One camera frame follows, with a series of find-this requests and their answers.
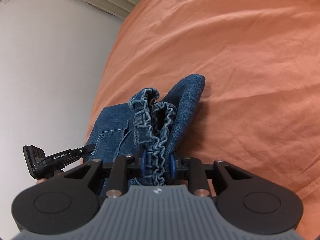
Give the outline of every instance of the jeans pocket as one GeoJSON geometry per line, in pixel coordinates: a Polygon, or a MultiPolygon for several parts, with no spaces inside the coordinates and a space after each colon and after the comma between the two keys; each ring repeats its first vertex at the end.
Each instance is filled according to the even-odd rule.
{"type": "Polygon", "coordinates": [[[123,138],[124,129],[104,131],[99,135],[96,147],[91,153],[90,159],[99,158],[103,163],[113,162],[119,144],[123,138]]]}

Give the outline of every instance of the folded denim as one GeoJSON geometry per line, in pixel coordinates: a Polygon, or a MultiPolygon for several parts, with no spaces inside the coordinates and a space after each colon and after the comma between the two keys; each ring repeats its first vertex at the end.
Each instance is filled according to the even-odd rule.
{"type": "Polygon", "coordinates": [[[205,78],[192,74],[179,81],[159,102],[158,90],[145,88],[127,104],[105,107],[92,129],[87,144],[95,143],[84,161],[100,158],[104,163],[116,157],[147,150],[145,176],[130,184],[170,184],[170,155],[175,152],[195,114],[205,78]]]}

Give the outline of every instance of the orange bed sheet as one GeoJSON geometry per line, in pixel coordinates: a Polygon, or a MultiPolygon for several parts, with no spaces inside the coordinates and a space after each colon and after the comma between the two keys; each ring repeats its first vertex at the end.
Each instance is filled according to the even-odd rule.
{"type": "Polygon", "coordinates": [[[320,0],[142,0],[123,22],[92,109],[206,77],[179,154],[224,159],[294,191],[320,234],[320,0]]]}

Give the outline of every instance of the metal pin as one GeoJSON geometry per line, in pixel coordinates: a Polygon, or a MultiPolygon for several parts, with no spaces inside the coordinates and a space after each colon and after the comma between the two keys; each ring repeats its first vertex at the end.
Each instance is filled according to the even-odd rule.
{"type": "Polygon", "coordinates": [[[196,195],[198,197],[207,197],[210,195],[210,192],[209,192],[209,190],[200,188],[200,189],[195,190],[194,195],[196,195]]]}
{"type": "Polygon", "coordinates": [[[111,198],[120,197],[121,195],[122,195],[122,192],[117,189],[111,189],[106,192],[106,196],[111,198]]]}

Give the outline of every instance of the white wall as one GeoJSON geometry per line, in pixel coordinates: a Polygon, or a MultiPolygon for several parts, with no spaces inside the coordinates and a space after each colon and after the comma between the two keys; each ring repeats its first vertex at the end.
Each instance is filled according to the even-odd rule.
{"type": "Polygon", "coordinates": [[[0,4],[0,237],[18,229],[14,197],[35,180],[22,148],[46,155],[83,146],[121,20],[80,0],[0,4]]]}

